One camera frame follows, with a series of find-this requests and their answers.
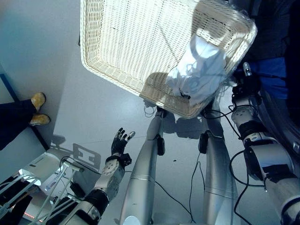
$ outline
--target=white fabric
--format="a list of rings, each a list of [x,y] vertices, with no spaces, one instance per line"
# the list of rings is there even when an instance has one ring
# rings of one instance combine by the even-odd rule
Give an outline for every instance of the white fabric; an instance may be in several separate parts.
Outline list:
[[[190,106],[211,96],[225,79],[225,52],[193,35],[165,83],[176,96],[190,96]]]

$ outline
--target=boot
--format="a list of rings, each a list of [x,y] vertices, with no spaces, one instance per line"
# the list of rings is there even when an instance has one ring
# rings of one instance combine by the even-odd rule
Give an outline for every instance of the boot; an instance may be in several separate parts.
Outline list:
[[[29,125],[35,126],[35,125],[45,125],[50,123],[50,117],[45,114],[34,114]]]
[[[45,101],[46,101],[46,96],[42,92],[35,93],[34,96],[31,98],[31,102],[37,111],[39,111],[39,109],[45,103]]]

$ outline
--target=gray floor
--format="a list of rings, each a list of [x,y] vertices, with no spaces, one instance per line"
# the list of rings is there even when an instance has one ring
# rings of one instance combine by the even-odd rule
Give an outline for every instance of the gray floor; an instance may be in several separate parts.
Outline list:
[[[101,155],[101,168],[110,154],[115,132],[123,127],[134,130],[136,136],[126,151],[135,161],[151,118],[144,112],[141,98],[97,77],[81,64],[79,35],[79,1],[75,0],[3,0],[0,3],[0,63],[10,82],[23,98],[36,91],[47,95],[42,112],[51,116],[49,126],[40,127],[50,142],[52,134],[65,137],[61,147],[72,149],[72,144]],[[227,112],[231,104],[230,90],[222,97],[220,109]],[[188,206],[190,179],[198,154],[197,145],[201,120],[192,123],[177,120],[180,128],[164,134],[166,154],[157,159],[157,181],[170,194]],[[229,125],[222,120],[230,156],[242,150]],[[205,173],[205,156],[201,157]],[[245,178],[245,163],[239,157],[234,170]],[[100,224],[113,225],[119,219],[129,179],[126,173],[118,196],[110,203]],[[238,185],[240,193],[243,186]],[[189,215],[159,187],[155,190],[153,219],[159,222],[188,222]],[[198,172],[194,179],[192,211],[201,222],[203,184]],[[249,188],[240,202],[241,214],[252,224],[279,224],[268,195],[261,188]]]

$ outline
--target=wicker basket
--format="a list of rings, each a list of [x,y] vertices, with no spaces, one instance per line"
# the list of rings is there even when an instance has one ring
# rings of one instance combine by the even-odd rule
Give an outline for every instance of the wicker basket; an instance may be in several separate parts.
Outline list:
[[[228,75],[246,54],[253,21],[219,0],[82,0],[81,58],[96,75],[185,118],[194,106],[165,85],[196,33],[226,51]]]

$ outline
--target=person's leg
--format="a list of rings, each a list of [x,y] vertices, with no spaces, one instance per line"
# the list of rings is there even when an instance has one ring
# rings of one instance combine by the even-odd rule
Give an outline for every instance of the person's leg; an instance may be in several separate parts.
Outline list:
[[[28,126],[36,112],[30,99],[0,105],[0,150]]]
[[[37,110],[31,100],[0,105],[0,128],[7,128],[20,120],[30,122]]]
[[[29,125],[28,120],[20,120],[4,127],[0,126],[0,150],[4,149]]]

